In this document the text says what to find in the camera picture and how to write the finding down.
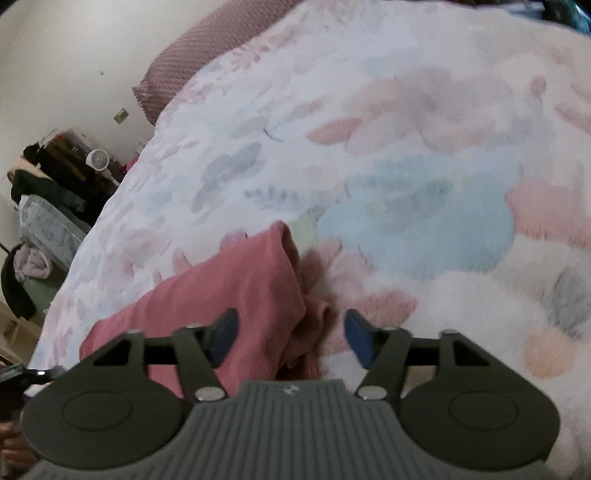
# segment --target human hand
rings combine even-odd
[[[27,439],[13,422],[0,423],[0,442],[0,454],[6,459],[8,466],[26,471],[37,463]]]

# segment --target pink fabric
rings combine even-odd
[[[168,336],[190,323],[210,325],[230,307],[239,312],[238,338],[216,371],[229,394],[245,380],[273,380],[282,368],[299,367],[300,377],[318,378],[315,344],[328,304],[302,292],[298,253],[281,222],[226,246],[97,322],[80,346],[80,358],[127,330]],[[282,376],[293,378],[294,372]],[[150,377],[181,396],[174,367],[151,367]]]
[[[148,121],[210,61],[263,33],[302,0],[230,0],[168,46],[133,88]]]

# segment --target bedding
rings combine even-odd
[[[363,376],[348,308],[419,336],[459,330],[554,400],[548,464],[584,478],[590,152],[587,38],[503,11],[308,0],[166,107],[31,365],[71,367],[98,320],[282,220],[331,304],[325,378]]]

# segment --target pillowcase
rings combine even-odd
[[[302,0],[230,0],[168,46],[133,87],[152,124],[199,69],[256,37]]]

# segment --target electrical outlet cover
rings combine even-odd
[[[127,117],[129,117],[129,112],[125,108],[122,108],[113,118],[115,118],[115,121],[118,124],[122,124],[123,120],[125,120]]]

